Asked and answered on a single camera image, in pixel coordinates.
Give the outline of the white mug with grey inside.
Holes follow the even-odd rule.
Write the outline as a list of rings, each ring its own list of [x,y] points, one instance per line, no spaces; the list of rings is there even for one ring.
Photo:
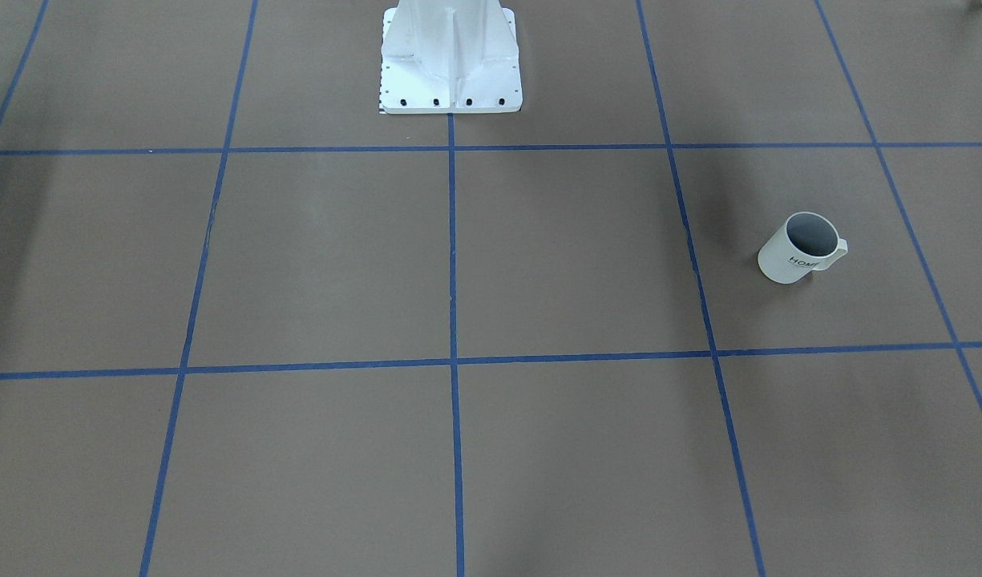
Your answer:
[[[834,224],[814,212],[788,216],[759,249],[759,270],[776,284],[795,284],[821,272],[849,252],[849,244]]]

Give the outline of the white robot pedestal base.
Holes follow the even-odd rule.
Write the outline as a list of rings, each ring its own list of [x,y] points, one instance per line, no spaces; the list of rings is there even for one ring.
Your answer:
[[[378,112],[523,108],[516,17],[498,1],[399,1],[382,18]]]

